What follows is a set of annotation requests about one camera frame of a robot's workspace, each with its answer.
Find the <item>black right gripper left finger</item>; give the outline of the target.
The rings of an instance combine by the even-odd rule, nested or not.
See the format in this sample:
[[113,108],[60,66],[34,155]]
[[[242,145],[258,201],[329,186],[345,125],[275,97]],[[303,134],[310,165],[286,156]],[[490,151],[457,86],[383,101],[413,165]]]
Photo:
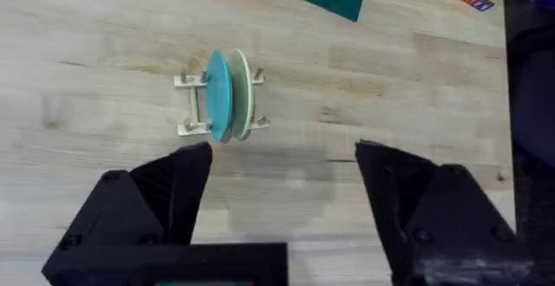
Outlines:
[[175,266],[191,244],[212,165],[207,142],[101,175],[44,276],[132,276]]

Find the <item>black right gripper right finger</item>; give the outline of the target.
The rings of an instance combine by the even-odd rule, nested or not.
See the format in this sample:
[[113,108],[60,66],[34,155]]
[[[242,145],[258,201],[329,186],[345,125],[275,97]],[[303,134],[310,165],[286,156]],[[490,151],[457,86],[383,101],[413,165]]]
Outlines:
[[394,285],[520,285],[533,260],[464,166],[356,143]]

